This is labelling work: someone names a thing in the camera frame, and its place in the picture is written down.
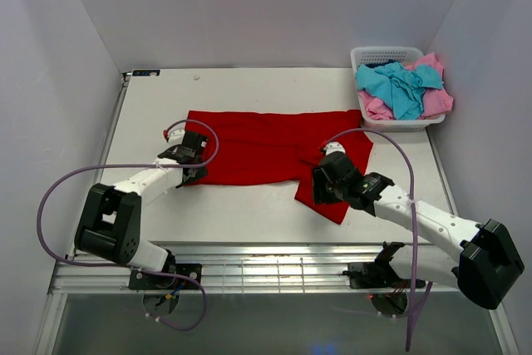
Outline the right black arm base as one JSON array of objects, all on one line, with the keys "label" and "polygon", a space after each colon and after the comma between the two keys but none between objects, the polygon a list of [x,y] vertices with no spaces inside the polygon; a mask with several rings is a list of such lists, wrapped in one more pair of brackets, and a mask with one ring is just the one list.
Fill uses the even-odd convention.
[{"label": "right black arm base", "polygon": [[383,242],[373,261],[349,263],[342,276],[349,279],[350,288],[406,288],[411,280],[400,278],[391,266],[395,253],[404,247],[402,242]]}]

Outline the blue white label sticker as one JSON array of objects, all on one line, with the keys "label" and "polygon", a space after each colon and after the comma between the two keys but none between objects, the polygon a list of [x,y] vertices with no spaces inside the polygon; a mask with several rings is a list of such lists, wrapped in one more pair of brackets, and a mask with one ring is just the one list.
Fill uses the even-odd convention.
[{"label": "blue white label sticker", "polygon": [[134,70],[132,76],[159,76],[160,70]]}]

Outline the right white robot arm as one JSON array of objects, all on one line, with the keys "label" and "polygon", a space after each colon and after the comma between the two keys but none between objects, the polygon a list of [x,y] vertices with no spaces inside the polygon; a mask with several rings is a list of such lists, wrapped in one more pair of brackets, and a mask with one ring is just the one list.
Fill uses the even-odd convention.
[{"label": "right white robot arm", "polygon": [[480,224],[424,201],[411,202],[391,179],[376,172],[363,175],[341,151],[323,157],[312,179],[315,204],[349,205],[429,242],[418,248],[402,242],[384,244],[373,261],[348,267],[345,273],[352,288],[390,288],[416,279],[419,284],[458,288],[472,303],[495,309],[525,270],[502,223],[491,219]]}]

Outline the red t shirt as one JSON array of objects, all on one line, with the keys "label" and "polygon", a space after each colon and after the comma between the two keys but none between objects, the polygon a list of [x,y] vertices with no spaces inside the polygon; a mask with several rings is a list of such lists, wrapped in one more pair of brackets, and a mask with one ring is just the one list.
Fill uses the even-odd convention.
[{"label": "red t shirt", "polygon": [[295,200],[341,224],[348,206],[313,202],[312,169],[323,143],[342,133],[339,143],[352,163],[365,171],[372,142],[359,131],[359,110],[301,114],[189,111],[186,129],[207,136],[204,157],[212,161],[202,185],[268,185],[295,181]]}]

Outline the pink t shirt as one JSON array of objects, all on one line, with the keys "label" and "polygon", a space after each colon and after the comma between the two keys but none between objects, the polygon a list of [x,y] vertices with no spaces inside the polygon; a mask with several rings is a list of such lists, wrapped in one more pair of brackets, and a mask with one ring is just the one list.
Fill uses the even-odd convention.
[{"label": "pink t shirt", "polygon": [[[392,63],[392,60],[389,60],[385,63],[380,64],[370,64],[367,65],[370,68],[379,67],[386,65],[388,63]],[[427,65],[430,67],[435,68],[441,76],[441,79],[443,80],[443,73],[444,73],[444,67],[443,65],[438,61],[434,53],[430,53],[428,55],[425,55],[422,59],[418,60],[412,65],[402,64],[406,69],[413,69],[415,67],[418,67],[420,65]],[[367,111],[370,113],[370,115],[376,119],[376,120],[395,120],[392,110],[384,105],[384,103],[373,96],[368,95],[365,91],[359,90],[361,94],[363,95],[363,98],[367,102]],[[425,110],[423,114],[418,118],[428,118],[430,116],[439,115],[443,113],[448,113],[452,110],[454,103],[454,98],[449,95],[445,89],[445,87],[442,90],[435,90],[435,89],[429,89],[426,91],[426,94],[423,97],[423,104],[425,107]]]}]

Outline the turquoise t shirt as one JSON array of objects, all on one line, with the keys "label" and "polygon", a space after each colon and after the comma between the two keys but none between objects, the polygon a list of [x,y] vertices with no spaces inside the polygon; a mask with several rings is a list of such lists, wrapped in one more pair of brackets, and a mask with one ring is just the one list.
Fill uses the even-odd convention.
[{"label": "turquoise t shirt", "polygon": [[355,79],[359,90],[380,99],[399,121],[418,119],[425,110],[423,97],[426,91],[444,88],[435,68],[420,65],[406,69],[400,62],[374,68],[361,65]]}]

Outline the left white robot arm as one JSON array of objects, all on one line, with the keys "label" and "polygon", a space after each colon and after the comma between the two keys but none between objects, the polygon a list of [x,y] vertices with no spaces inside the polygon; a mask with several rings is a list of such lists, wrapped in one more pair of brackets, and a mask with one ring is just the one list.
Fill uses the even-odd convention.
[{"label": "left white robot arm", "polygon": [[173,145],[130,178],[89,189],[74,240],[77,249],[120,266],[171,271],[171,252],[140,236],[142,210],[168,190],[207,176],[207,168],[197,165],[204,162],[208,138],[179,129],[170,141]]}]

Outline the white plastic basket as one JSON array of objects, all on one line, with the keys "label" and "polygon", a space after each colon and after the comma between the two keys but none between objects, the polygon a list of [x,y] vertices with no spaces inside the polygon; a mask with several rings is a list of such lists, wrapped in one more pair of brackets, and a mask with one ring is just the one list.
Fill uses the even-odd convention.
[{"label": "white plastic basket", "polygon": [[[350,52],[353,75],[356,75],[361,65],[382,64],[389,60],[400,62],[401,64],[412,65],[422,59],[424,54],[415,47],[398,46],[377,46],[377,47],[355,47]],[[376,120],[367,111],[367,102],[357,89],[359,108],[361,109],[363,125],[367,128],[379,131],[423,131],[428,126],[440,124],[445,120],[446,114],[430,116],[417,120],[397,121],[397,120]]]}]

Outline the aluminium frame rails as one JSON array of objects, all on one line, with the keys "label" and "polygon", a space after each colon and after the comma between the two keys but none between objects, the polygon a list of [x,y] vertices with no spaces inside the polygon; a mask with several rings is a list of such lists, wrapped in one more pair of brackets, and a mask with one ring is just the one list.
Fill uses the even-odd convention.
[{"label": "aluminium frame rails", "polygon": [[[105,162],[150,160],[162,130],[191,110],[303,113],[358,106],[348,68],[164,69],[125,75]],[[333,224],[294,199],[296,185],[195,186],[166,194],[144,234],[204,266],[212,295],[348,293],[341,269],[380,242],[411,242],[403,228],[349,211]]]}]

